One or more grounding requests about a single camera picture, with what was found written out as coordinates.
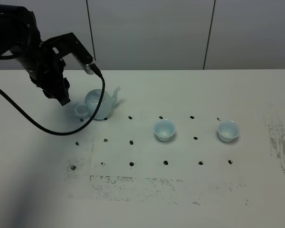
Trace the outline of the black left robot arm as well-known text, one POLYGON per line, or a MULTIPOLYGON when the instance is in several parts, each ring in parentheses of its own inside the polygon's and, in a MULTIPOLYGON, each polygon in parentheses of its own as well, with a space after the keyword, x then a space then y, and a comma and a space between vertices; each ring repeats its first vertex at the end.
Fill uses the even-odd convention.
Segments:
POLYGON ((29 74, 33 84, 61 105, 70 102, 69 82, 63 77, 65 62, 43 42, 32 11, 0 4, 0 60, 14 59, 29 74))

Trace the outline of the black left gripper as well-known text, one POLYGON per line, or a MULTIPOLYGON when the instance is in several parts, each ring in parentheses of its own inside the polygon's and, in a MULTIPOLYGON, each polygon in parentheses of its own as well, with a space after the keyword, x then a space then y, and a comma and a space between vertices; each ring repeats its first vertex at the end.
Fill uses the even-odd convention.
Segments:
POLYGON ((69 81, 63 76, 64 68, 61 64, 51 64, 51 55, 46 54, 42 45, 37 52, 36 71, 32 77, 33 82, 42 89, 48 99, 56 99, 64 106, 70 102, 69 81))

